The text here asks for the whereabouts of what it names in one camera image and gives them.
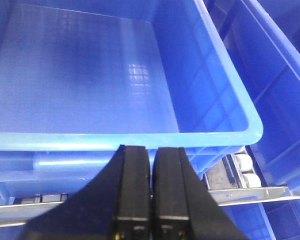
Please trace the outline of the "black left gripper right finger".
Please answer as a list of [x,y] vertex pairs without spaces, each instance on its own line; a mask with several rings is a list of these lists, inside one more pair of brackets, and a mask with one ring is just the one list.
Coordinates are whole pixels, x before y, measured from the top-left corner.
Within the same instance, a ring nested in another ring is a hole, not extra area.
[[182,147],[157,150],[152,171],[154,240],[246,240],[218,206]]

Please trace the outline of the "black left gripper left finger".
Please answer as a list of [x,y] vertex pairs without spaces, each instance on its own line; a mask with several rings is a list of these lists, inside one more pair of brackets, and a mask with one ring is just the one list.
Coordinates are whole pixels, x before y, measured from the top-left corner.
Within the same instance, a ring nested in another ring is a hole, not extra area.
[[19,240],[148,240],[150,162],[144,146],[120,145],[84,188],[29,220]]

